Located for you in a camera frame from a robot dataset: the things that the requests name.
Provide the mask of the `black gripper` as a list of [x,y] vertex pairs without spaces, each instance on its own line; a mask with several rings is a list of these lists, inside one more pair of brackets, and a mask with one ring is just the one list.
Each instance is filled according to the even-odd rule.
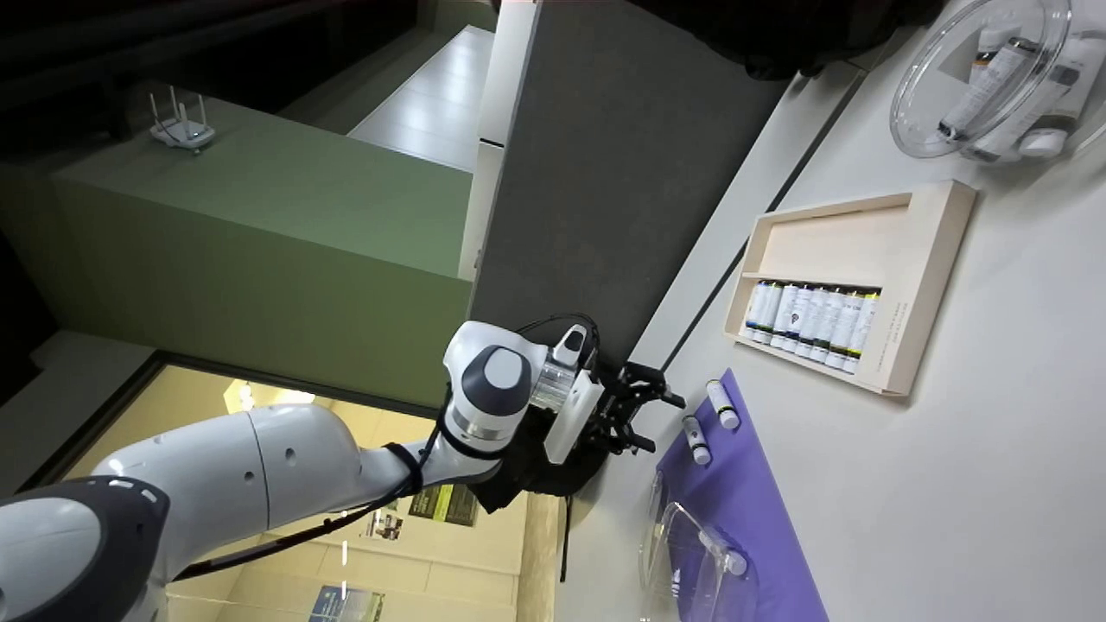
[[592,410],[580,454],[585,457],[620,457],[620,454],[655,454],[655,442],[631,429],[637,407],[665,402],[679,407],[685,398],[670,389],[666,378],[652,365],[624,363],[610,365],[598,360],[586,378],[602,388],[598,407]]

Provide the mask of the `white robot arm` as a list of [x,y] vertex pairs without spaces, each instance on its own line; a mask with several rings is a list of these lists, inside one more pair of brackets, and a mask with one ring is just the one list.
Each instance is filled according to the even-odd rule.
[[432,482],[485,482],[522,457],[637,450],[631,418],[666,380],[610,365],[572,325],[556,343],[468,322],[446,403],[420,442],[364,450],[318,403],[204,418],[103,457],[91,474],[0,505],[0,622],[160,622],[166,587],[282,551]]

